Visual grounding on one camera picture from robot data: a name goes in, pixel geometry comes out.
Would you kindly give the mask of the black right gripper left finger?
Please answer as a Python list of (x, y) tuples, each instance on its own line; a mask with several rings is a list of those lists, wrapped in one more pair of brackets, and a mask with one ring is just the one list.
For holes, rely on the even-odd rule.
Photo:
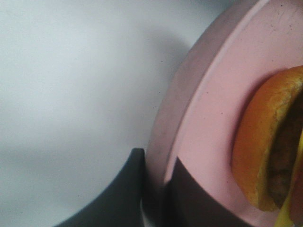
[(141, 198), (144, 171), (144, 150), (134, 148), (110, 185), (90, 204), (58, 226), (143, 227)]

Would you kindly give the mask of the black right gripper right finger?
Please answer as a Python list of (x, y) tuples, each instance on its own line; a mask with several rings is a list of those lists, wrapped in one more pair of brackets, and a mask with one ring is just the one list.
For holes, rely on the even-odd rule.
[(166, 227), (249, 227), (214, 200), (177, 159), (164, 197)]

